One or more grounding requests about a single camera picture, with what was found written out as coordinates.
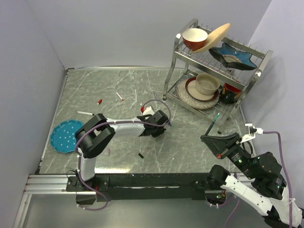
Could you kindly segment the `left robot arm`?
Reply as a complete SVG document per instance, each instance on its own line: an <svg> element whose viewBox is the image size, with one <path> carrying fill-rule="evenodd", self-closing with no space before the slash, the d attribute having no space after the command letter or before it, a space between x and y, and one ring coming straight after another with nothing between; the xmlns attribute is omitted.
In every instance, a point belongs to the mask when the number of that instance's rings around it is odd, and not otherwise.
<svg viewBox="0 0 304 228"><path fill-rule="evenodd" d="M77 185L84 191L93 188L96 158L112 139L124 136L155 138L166 131L165 126L169 122L169 117L161 110L122 120L106 118L103 114L94 115L75 133L76 172L80 176Z"/></svg>

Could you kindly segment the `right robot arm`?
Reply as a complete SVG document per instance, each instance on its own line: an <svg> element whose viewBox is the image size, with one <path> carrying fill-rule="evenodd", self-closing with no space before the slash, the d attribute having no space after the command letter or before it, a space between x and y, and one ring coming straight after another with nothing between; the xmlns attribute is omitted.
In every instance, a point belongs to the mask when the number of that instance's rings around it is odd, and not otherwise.
<svg viewBox="0 0 304 228"><path fill-rule="evenodd" d="M281 174L282 163L271 152L251 156L243 143L254 139L255 134L240 136L202 135L201 141L217 159L228 158L249 180L251 186L243 184L228 170L213 165L207 183L213 189L232 192L253 207L272 228L299 228L304 218L303 211L291 197L291 188Z"/></svg>

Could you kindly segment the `green gel pen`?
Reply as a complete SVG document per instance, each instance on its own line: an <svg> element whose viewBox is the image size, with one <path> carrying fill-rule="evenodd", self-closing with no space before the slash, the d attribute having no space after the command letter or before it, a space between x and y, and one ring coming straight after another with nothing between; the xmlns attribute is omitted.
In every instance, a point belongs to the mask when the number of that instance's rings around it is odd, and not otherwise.
<svg viewBox="0 0 304 228"><path fill-rule="evenodd" d="M219 115L220 115L220 113L217 113L217 115L214 117L213 121L211 122L210 126L208 127L208 129L207 129L207 131L205 132L204 135L208 135L210 133L210 131L213 128L215 122L217 121Z"/></svg>

